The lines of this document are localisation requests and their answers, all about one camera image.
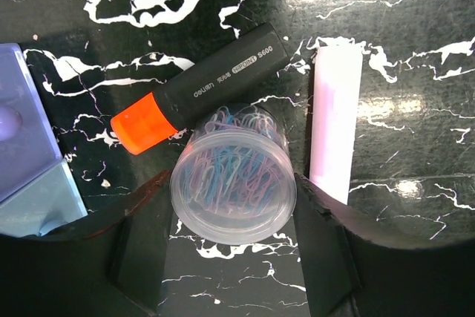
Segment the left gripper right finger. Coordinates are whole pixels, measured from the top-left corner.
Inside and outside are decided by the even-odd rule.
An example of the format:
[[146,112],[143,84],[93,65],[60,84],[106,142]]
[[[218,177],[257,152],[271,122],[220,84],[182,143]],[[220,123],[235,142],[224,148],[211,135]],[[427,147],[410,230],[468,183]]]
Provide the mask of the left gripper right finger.
[[311,316],[473,316],[474,240],[376,223],[295,175],[293,219]]

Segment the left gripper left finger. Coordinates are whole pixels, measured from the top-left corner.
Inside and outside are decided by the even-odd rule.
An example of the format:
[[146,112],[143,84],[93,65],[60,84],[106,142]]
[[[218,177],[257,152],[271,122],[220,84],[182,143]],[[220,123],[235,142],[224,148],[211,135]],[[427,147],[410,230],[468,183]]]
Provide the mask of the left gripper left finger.
[[169,171],[43,237],[1,237],[3,316],[156,316]]

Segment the purple plastic drawer box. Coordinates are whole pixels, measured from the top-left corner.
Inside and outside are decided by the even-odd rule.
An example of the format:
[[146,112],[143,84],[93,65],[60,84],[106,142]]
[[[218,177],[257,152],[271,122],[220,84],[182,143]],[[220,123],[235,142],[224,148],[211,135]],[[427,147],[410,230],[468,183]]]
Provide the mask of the purple plastic drawer box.
[[1,200],[62,159],[48,116],[15,43],[1,45]]

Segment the round clear plastic container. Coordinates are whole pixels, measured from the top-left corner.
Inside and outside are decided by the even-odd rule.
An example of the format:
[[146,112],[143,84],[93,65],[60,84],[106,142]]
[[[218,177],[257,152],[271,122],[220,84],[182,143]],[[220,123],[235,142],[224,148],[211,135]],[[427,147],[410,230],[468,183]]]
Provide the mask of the round clear plastic container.
[[269,238],[296,204],[284,129],[259,106],[219,107],[195,126],[170,194],[178,218],[206,240],[241,245]]

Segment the orange cap black marker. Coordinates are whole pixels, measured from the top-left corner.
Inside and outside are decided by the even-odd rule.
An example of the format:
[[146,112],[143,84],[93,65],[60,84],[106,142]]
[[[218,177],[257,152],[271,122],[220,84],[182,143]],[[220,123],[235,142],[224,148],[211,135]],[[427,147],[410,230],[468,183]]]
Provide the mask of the orange cap black marker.
[[261,24],[176,75],[111,119],[132,154],[141,154],[282,69],[289,56],[274,27]]

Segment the pink purple pen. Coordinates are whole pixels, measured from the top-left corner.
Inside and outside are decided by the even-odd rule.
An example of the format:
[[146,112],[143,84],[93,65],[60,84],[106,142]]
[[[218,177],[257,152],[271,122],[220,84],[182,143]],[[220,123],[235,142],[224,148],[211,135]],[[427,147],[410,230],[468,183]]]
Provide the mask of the pink purple pen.
[[315,58],[309,180],[347,204],[356,135],[362,50],[329,45]]

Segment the light blue drawer box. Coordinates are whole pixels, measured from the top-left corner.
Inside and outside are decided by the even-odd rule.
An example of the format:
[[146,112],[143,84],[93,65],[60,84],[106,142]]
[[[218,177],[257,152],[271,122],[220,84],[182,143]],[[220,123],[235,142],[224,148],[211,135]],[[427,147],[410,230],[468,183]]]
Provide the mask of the light blue drawer box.
[[1,233],[44,236],[87,215],[68,162],[61,160],[1,204]]

